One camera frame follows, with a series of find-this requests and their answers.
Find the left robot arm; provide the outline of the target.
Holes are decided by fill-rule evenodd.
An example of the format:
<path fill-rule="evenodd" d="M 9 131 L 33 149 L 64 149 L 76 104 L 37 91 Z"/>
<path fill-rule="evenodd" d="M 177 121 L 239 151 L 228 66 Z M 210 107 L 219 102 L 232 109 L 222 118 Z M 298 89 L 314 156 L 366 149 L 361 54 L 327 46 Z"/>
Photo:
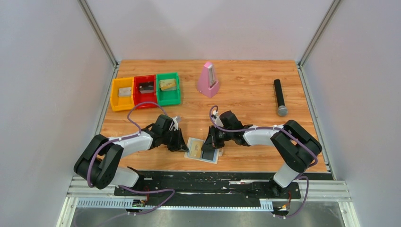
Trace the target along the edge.
<path fill-rule="evenodd" d="M 73 171 L 84 178 L 89 187 L 103 189 L 109 185 L 126 186 L 133 195 L 144 192 L 145 183 L 131 167 L 120 167 L 120 160 L 139 151 L 165 145 L 169 151 L 188 152 L 179 116 L 159 115 L 156 122 L 141 129 L 140 133 L 107 138 L 98 134 L 92 138 L 76 161 Z"/>

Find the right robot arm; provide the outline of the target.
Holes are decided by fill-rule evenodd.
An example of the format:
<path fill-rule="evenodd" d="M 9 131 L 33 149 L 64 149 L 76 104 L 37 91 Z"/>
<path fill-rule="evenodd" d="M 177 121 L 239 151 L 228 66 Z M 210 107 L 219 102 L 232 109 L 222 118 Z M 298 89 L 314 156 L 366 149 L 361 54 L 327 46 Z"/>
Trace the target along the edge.
<path fill-rule="evenodd" d="M 202 145 L 203 152 L 224 147 L 225 142 L 234 141 L 240 146 L 274 146 L 284 160 L 278 172 L 271 179 L 270 191 L 275 197 L 283 197 L 289 185 L 306 169 L 317 163 L 323 148 L 298 122 L 289 120 L 283 125 L 243 125 L 232 111 L 210 115 L 213 123 Z"/>

